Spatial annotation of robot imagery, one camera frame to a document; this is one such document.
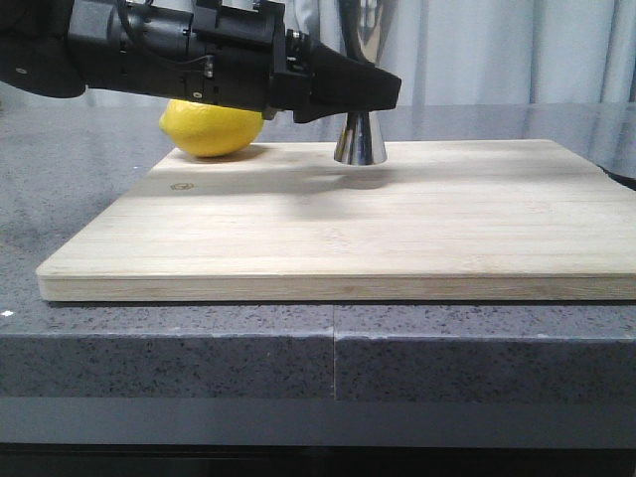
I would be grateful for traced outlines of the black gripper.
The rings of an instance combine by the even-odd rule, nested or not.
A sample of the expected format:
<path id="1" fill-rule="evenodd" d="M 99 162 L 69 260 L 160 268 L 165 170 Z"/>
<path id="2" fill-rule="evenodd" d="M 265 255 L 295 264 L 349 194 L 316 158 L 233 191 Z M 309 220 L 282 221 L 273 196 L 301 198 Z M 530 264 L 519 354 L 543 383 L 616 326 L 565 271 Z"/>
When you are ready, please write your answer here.
<path id="1" fill-rule="evenodd" d="M 78 1 L 68 33 L 90 88 L 260 111 L 293 110 L 296 123 L 390 110 L 401 79 L 320 42 L 310 75 L 293 61 L 281 3 L 253 10 L 196 1 L 189 11 L 127 1 Z"/>

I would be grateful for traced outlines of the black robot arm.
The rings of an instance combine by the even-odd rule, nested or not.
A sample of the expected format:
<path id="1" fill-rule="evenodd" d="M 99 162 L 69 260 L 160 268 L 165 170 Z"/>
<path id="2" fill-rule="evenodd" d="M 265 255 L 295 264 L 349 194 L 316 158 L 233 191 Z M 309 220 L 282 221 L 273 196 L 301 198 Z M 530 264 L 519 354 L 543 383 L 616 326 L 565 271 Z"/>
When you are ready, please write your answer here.
<path id="1" fill-rule="evenodd" d="M 38 95 L 88 88 L 255 111 L 298 123 L 388 110 L 400 79 L 284 25 L 282 4 L 245 10 L 196 1 L 5 1 L 1 79 Z"/>

